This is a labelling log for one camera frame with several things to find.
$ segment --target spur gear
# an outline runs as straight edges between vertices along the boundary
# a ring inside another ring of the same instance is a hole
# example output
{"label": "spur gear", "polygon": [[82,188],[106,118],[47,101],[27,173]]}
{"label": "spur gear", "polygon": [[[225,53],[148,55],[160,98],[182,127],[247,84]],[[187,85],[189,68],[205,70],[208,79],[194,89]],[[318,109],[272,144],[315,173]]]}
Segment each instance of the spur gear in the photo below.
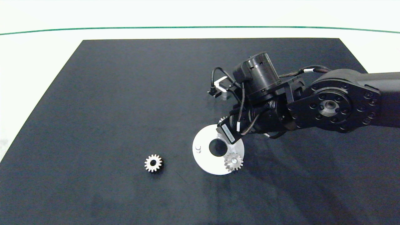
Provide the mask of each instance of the spur gear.
{"label": "spur gear", "polygon": [[159,155],[149,155],[144,162],[144,167],[149,172],[157,172],[162,166],[162,158]]}
{"label": "spur gear", "polygon": [[225,168],[229,171],[239,170],[243,166],[243,159],[238,153],[229,153],[225,158]]}
{"label": "spur gear", "polygon": [[218,121],[218,123],[222,122],[224,119],[226,119],[226,117],[222,117],[222,118],[220,119],[220,121]]}

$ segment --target white label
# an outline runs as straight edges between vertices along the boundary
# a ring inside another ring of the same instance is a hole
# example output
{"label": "white label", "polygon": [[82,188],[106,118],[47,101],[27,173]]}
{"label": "white label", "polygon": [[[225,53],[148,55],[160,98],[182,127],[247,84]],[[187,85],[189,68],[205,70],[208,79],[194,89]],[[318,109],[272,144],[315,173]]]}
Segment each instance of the white label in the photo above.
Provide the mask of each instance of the white label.
{"label": "white label", "polygon": [[232,133],[229,131],[228,127],[226,124],[222,125],[222,129],[224,130],[226,136],[229,138],[231,142],[235,141],[235,138],[233,137]]}
{"label": "white label", "polygon": [[304,69],[304,72],[314,72],[314,68],[312,68],[312,69]]}

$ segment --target robotic arm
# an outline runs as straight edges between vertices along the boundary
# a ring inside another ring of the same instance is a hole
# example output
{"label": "robotic arm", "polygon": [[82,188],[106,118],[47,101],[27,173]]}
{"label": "robotic arm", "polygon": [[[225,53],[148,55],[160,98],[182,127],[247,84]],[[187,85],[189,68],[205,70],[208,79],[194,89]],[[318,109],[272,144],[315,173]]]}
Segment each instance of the robotic arm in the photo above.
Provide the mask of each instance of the robotic arm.
{"label": "robotic arm", "polygon": [[[324,74],[306,86],[305,72]],[[341,133],[367,125],[400,127],[400,72],[361,74],[315,65],[279,77],[262,52],[237,65],[234,79],[224,73],[226,79],[212,83],[209,93],[218,97],[231,92],[239,102],[217,125],[231,144],[250,133],[274,139],[308,127]]]}

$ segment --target cable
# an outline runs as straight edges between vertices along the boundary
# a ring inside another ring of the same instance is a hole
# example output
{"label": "cable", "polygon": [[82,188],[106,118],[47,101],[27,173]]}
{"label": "cable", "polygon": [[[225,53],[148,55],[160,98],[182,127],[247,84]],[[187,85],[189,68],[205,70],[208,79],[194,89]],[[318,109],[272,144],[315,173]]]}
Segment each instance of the cable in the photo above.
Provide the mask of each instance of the cable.
{"label": "cable", "polygon": [[229,91],[230,93],[232,93],[232,95],[236,98],[236,100],[238,101],[239,104],[242,103],[242,102],[240,101],[239,97],[237,96],[237,94],[236,94],[234,91],[232,91],[232,90],[230,90],[230,89],[228,89],[227,91]]}
{"label": "cable", "polygon": [[254,126],[254,124],[256,123],[256,121],[257,121],[257,119],[258,119],[258,117],[261,115],[261,113],[259,113],[255,118],[254,118],[254,120],[250,123],[250,126],[243,132],[243,133],[240,133],[241,135],[246,135],[252,128],[253,128],[253,126]]}
{"label": "cable", "polygon": [[329,69],[326,66],[321,66],[321,65],[311,65],[311,66],[306,66],[301,68],[300,70],[297,71],[292,71],[286,74],[282,74],[279,77],[289,77],[289,76],[297,76],[299,74],[305,73],[305,72],[320,72],[320,73],[327,73],[331,71],[331,69]]}
{"label": "cable", "polygon": [[238,122],[236,123],[236,131],[240,131],[240,122],[242,121],[242,113],[243,113],[243,106],[244,106],[244,84],[242,83],[242,102],[240,103],[240,110],[239,110],[239,118]]}
{"label": "cable", "polygon": [[276,135],[269,135],[268,133],[265,133],[264,135],[271,138],[271,139],[277,139],[278,137],[284,135],[286,133],[286,131],[280,131],[278,132]]}
{"label": "cable", "polygon": [[214,86],[214,73],[215,73],[216,70],[219,70],[219,71],[223,72],[228,77],[228,79],[232,82],[233,85],[235,85],[236,87],[240,88],[240,85],[226,71],[224,71],[224,69],[222,69],[219,66],[215,67],[211,72],[211,88],[215,88],[215,86]]}

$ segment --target white floor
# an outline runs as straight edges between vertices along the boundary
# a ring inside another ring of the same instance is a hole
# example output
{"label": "white floor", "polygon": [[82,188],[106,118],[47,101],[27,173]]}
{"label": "white floor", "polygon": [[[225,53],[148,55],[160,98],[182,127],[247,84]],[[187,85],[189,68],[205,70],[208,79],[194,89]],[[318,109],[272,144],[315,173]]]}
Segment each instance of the white floor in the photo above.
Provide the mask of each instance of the white floor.
{"label": "white floor", "polygon": [[[0,160],[82,40],[340,38],[370,72],[400,71],[399,1],[0,1]],[[322,28],[152,28],[311,26]]]}

